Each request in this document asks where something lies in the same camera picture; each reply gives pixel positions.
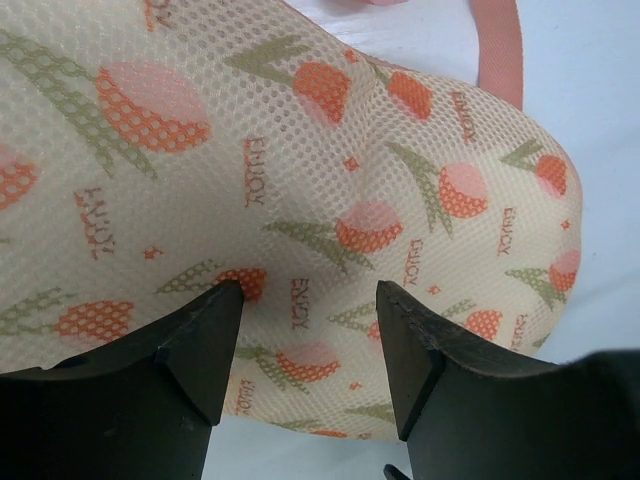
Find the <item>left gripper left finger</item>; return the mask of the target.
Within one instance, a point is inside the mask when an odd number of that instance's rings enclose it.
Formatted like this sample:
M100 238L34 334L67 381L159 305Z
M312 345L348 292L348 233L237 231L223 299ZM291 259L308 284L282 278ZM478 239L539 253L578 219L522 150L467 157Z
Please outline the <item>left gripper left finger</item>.
M52 368L1 378L5 479L198 479L220 422L244 297L224 281Z

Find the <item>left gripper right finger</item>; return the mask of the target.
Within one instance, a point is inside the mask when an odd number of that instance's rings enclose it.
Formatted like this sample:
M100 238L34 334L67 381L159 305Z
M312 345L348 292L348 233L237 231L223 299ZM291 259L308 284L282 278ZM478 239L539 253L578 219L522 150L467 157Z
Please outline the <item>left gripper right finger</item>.
M382 281L376 310L415 479L635 479L639 354L556 365L500 347Z

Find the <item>floral mesh laundry bag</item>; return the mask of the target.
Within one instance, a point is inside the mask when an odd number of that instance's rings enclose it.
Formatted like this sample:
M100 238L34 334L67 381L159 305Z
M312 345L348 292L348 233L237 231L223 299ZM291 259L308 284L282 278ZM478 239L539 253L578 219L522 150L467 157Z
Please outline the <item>floral mesh laundry bag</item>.
M231 415L389 439L381 280L530 355L581 259L582 191L522 112L512 1L479 79L393 67L282 1L1 5L1 368L245 295Z

